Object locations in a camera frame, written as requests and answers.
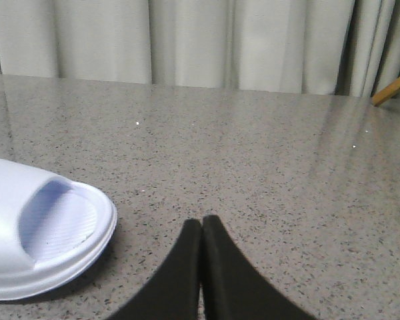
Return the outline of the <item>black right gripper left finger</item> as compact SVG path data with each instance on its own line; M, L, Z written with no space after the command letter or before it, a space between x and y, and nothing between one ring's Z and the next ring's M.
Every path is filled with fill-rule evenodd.
M152 278L111 319L196 319L199 302L201 224L184 221Z

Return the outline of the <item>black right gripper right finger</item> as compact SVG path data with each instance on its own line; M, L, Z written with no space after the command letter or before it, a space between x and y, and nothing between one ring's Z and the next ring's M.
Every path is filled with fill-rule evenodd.
M250 264L216 215L203 218L202 285L207 319L313 319Z

